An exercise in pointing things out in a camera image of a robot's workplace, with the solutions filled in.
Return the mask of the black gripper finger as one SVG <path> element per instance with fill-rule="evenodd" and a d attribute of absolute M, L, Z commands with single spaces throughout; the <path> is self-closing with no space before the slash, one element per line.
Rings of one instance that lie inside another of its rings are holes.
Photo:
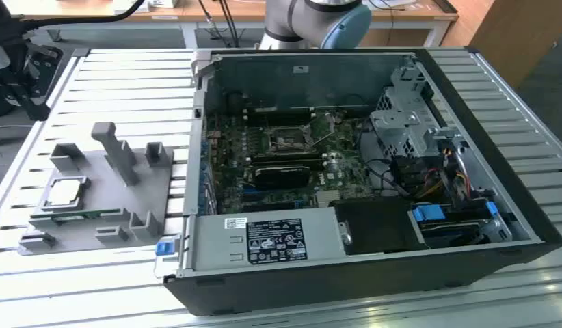
<path fill-rule="evenodd" d="M 0 83 L 0 117 L 20 107 L 16 98 L 18 83 Z"/>
<path fill-rule="evenodd" d="M 27 46 L 28 58 L 24 73 L 31 104 L 26 111 L 30 119 L 47 120 L 51 112 L 47 97 L 63 58 L 63 51 L 55 46 L 36 45 L 31 42 L 27 43 Z"/>

